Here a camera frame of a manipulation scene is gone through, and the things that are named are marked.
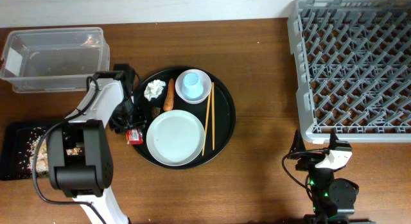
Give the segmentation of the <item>black rectangular tray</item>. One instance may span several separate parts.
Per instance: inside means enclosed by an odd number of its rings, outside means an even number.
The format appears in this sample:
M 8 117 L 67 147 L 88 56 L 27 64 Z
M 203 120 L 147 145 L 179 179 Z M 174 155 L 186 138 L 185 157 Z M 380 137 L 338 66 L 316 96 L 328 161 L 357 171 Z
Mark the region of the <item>black rectangular tray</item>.
M 19 121 L 6 127 L 1 150 L 1 180 L 31 178 L 31 161 L 36 142 L 56 121 Z

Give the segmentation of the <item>white round plate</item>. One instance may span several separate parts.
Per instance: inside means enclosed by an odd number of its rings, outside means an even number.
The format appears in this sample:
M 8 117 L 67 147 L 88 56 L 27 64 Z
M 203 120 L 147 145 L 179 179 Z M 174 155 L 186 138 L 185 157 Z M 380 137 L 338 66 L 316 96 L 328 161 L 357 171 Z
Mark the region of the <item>white round plate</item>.
M 192 113 L 171 110 L 148 127 L 146 145 L 151 156 L 165 166 L 184 166 L 194 161 L 205 144 L 203 124 Z

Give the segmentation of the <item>orange carrot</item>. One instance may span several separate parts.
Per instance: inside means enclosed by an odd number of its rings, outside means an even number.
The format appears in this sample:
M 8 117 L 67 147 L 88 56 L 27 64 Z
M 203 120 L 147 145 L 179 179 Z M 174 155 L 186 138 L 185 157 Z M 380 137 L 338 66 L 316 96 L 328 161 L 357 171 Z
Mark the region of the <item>orange carrot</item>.
M 168 82 L 168 91 L 167 91 L 166 99 L 165 99 L 164 105 L 163 105 L 163 110 L 165 112 L 171 111 L 173 109 L 174 94 L 175 94 L 175 81 L 172 78 Z

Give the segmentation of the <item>wooden chopstick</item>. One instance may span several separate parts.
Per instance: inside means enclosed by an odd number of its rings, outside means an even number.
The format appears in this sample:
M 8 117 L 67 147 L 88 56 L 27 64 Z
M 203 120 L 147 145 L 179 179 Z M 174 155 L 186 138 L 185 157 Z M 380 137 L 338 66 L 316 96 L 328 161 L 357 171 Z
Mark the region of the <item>wooden chopstick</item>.
M 206 115 L 205 115 L 205 126 L 204 126 L 204 144 L 202 147 L 202 157 L 204 156 L 205 153 L 205 146 L 206 146 L 206 139 L 207 139 L 207 130 L 208 130 L 208 122 L 209 122 L 209 109 L 210 109 L 210 104 L 211 104 L 211 92 L 209 93 L 207 97 L 207 108 L 206 108 Z
M 214 119 L 214 115 L 215 115 L 215 111 L 214 111 L 214 82 L 212 82 L 211 85 L 211 114 L 212 114 L 212 150 L 215 150 L 215 119 Z

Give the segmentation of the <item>small white bowl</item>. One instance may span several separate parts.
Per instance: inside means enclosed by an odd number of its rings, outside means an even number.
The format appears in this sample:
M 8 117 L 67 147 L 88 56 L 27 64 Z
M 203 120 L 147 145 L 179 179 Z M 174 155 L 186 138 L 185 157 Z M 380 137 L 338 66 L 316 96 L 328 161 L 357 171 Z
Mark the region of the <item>small white bowl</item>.
M 196 99 L 189 99 L 187 98 L 183 92 L 182 92 L 182 81 L 183 81 L 183 77 L 188 74 L 188 73 L 197 73 L 201 79 L 202 85 L 204 87 L 204 91 L 202 93 L 202 95 Z M 185 102 L 189 103 L 189 104 L 199 104 L 201 102 L 203 102 L 209 95 L 209 93 L 211 92 L 211 85 L 212 85 L 212 81 L 210 79 L 210 77 L 208 76 L 208 74 L 206 74 L 204 71 L 201 71 L 199 69 L 189 69 L 186 71 L 183 71 L 178 77 L 177 80 L 175 82 L 175 91 L 178 94 L 178 96 L 183 99 Z

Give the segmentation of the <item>rice and food scraps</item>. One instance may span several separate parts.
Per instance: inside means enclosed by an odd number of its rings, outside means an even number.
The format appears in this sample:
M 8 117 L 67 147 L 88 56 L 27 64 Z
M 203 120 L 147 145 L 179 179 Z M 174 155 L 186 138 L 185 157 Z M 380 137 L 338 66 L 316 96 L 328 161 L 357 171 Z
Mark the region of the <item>rice and food scraps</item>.
M 32 174 L 32 165 L 33 159 L 35 155 L 35 150 L 45 133 L 45 129 L 41 127 L 31 128 L 28 132 L 28 140 L 23 141 L 23 146 L 25 147 L 24 150 L 20 151 L 20 156 L 22 160 L 19 161 L 19 169 L 22 169 L 28 172 L 30 175 Z M 41 142 L 37 160 L 36 160 L 36 175 L 43 177 L 48 176 L 49 174 L 49 167 L 48 167 L 48 147 L 46 144 L 46 140 L 44 139 Z

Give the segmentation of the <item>white tissue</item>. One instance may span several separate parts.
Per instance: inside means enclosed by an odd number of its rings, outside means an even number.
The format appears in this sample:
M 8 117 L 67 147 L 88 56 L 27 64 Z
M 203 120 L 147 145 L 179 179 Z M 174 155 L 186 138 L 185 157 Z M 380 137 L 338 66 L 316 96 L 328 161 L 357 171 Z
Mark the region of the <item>white tissue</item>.
M 148 101 L 158 98 L 162 94 L 165 86 L 166 83 L 161 80 L 154 80 L 152 82 L 149 82 L 144 90 L 144 97 Z

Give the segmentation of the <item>grey dishwasher rack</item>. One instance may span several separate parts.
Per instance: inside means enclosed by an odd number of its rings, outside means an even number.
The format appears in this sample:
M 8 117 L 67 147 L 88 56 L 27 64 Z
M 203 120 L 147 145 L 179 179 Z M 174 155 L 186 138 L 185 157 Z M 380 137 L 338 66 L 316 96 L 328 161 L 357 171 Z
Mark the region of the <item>grey dishwasher rack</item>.
M 410 141 L 410 0 L 296 0 L 287 27 L 304 140 Z

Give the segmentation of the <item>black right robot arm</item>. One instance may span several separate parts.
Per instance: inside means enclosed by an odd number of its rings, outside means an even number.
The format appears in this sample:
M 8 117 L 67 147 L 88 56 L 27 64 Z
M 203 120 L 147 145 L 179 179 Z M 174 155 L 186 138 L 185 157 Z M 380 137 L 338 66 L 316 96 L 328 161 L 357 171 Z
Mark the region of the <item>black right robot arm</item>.
M 300 130 L 295 131 L 290 151 L 282 158 L 285 173 L 306 191 L 313 205 L 313 214 L 303 217 L 305 223 L 366 224 L 371 220 L 356 219 L 354 203 L 360 191 L 359 185 L 345 178 L 335 178 L 334 173 L 345 168 L 352 156 L 352 147 L 338 139 L 335 133 L 329 137 L 329 146 L 308 150 Z M 304 182 L 298 181 L 286 168 L 285 160 L 296 160 L 295 169 L 307 172 Z

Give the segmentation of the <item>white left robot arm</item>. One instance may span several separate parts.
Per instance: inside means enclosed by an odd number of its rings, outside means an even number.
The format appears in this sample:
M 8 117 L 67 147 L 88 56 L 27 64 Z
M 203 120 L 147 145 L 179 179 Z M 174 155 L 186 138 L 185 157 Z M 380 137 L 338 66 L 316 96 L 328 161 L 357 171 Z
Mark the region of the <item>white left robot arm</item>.
M 135 70 L 116 64 L 86 79 L 87 94 L 76 109 L 46 133 L 51 186 L 69 205 L 80 205 L 92 223 L 129 223 L 111 188 L 114 163 L 105 133 L 143 129 L 144 114 L 134 104 Z

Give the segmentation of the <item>light blue cup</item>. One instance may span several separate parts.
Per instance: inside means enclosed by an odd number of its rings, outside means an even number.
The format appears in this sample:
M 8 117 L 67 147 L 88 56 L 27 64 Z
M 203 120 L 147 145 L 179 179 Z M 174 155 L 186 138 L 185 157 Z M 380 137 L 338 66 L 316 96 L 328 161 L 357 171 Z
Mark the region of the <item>light blue cup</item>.
M 204 87 L 197 73 L 188 73 L 183 77 L 182 92 L 189 99 L 196 99 L 202 95 Z

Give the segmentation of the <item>brown food chunk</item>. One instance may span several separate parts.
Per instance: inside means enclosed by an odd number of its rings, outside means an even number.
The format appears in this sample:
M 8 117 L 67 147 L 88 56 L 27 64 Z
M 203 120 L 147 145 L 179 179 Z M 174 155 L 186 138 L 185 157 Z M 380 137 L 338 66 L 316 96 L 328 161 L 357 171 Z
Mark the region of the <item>brown food chunk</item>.
M 152 118 L 155 119 L 156 117 L 158 117 L 161 114 L 161 108 L 152 107 L 151 108 L 151 114 L 152 114 Z

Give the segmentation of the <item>round black tray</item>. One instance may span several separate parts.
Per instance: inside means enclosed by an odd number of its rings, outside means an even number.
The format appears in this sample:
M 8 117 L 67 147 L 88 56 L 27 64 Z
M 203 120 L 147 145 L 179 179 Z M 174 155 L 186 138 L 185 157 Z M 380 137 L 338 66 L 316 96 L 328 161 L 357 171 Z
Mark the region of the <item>round black tray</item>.
M 163 92 L 158 98 L 148 101 L 146 98 L 144 98 L 143 92 L 149 82 L 152 82 L 154 80 L 161 80 L 167 83 L 172 78 L 176 80 L 177 77 L 183 71 L 189 69 L 191 69 L 190 66 L 175 66 L 165 68 L 147 77 L 147 79 L 143 80 L 140 86 L 138 86 L 138 88 L 134 91 L 135 105 L 139 106 L 143 110 L 144 115 L 146 117 L 146 124 L 142 130 L 144 142 L 140 145 L 133 145 L 133 148 L 147 161 L 163 168 L 169 168 L 169 166 L 161 164 L 151 156 L 146 145 L 146 133 L 151 122 L 154 120 L 152 118 L 151 108 L 162 108 L 164 100 L 166 98 L 166 93 Z M 174 167 L 175 169 L 194 168 L 209 162 L 225 148 L 225 146 L 229 143 L 230 138 L 234 132 L 234 127 L 236 123 L 236 109 L 232 96 L 227 87 L 217 77 L 215 77 L 211 73 L 208 73 L 208 76 L 210 77 L 211 81 L 214 82 L 215 92 L 215 150 L 212 150 L 212 115 L 210 114 L 204 156 L 202 157 L 200 154 L 194 161 L 184 166 Z M 178 110 L 185 110 L 187 112 L 192 113 L 194 116 L 199 118 L 202 124 L 204 124 L 206 121 L 206 105 L 206 102 L 201 102 L 197 105 L 190 105 L 189 103 L 183 101 L 183 99 L 179 98 L 179 96 L 175 96 L 173 108 Z

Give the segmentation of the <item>red snack wrapper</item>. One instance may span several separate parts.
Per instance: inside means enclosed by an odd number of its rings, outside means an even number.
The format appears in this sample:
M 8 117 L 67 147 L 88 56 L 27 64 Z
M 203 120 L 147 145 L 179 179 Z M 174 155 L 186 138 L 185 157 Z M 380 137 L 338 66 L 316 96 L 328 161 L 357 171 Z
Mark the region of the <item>red snack wrapper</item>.
M 143 141 L 143 134 L 139 128 L 134 128 L 126 132 L 127 144 L 140 145 Z

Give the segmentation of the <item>clear plastic bin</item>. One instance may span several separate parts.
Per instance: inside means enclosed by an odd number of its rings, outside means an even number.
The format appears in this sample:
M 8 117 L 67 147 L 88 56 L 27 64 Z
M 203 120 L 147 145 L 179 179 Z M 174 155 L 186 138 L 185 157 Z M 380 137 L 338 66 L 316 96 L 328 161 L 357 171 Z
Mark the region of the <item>clear plastic bin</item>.
M 18 30 L 1 60 L 1 79 L 15 92 L 78 91 L 88 76 L 109 70 L 110 48 L 99 27 Z

